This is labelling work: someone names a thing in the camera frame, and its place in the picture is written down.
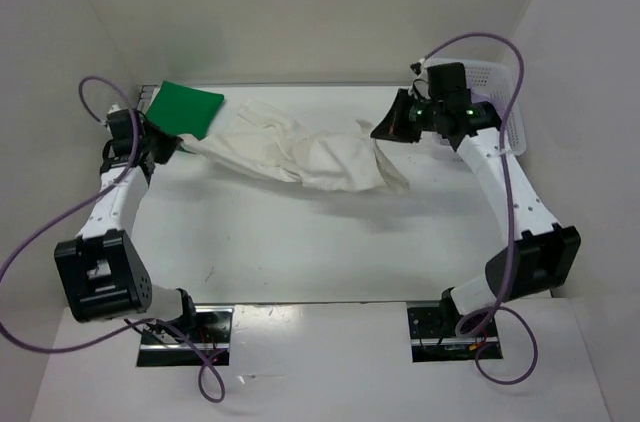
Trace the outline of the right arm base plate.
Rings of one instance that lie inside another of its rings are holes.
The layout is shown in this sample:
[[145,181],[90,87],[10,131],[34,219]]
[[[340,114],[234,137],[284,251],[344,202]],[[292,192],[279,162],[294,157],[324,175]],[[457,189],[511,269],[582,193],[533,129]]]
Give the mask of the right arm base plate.
[[458,338],[436,302],[408,303],[406,312],[414,363],[473,361],[478,351],[480,360],[503,358],[494,322],[476,338]]

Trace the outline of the green t shirt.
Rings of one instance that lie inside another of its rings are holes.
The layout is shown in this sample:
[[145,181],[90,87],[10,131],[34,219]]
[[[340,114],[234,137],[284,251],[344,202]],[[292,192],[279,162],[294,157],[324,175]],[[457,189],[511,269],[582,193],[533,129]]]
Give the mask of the green t shirt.
[[160,142],[182,135],[202,140],[224,104],[223,94],[163,81],[145,113],[145,128]]

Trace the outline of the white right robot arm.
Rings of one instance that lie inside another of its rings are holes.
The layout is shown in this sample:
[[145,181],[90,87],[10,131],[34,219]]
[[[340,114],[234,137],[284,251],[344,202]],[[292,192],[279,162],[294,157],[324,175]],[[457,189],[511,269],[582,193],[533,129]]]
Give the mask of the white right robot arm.
[[389,112],[373,129],[374,139],[416,143],[435,132],[476,177],[498,221],[504,249],[481,275],[446,290],[439,324],[450,335],[475,335],[498,306],[562,286],[581,244],[544,206],[501,132],[501,118],[488,101],[468,89],[441,100],[419,100],[399,89]]

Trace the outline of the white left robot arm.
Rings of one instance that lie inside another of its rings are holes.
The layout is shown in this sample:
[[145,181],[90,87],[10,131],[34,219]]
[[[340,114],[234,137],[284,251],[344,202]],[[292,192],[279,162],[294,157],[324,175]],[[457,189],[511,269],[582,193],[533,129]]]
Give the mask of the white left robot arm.
[[138,136],[112,131],[101,166],[101,184],[110,191],[96,203],[76,237],[54,250],[76,321],[147,316],[164,321],[165,331],[177,341],[197,335],[200,318],[192,298],[184,289],[154,285],[130,238],[155,166],[166,163],[179,142],[149,122],[141,125]]

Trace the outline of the white t shirt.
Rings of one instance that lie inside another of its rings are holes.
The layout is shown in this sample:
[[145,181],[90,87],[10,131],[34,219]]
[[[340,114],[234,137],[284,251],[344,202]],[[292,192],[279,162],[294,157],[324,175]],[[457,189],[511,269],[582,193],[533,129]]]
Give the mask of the white t shirt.
[[188,152],[254,179],[327,192],[408,191],[408,179],[369,136],[372,124],[357,124],[357,132],[313,132],[268,104],[250,101],[225,131],[201,140],[179,138]]

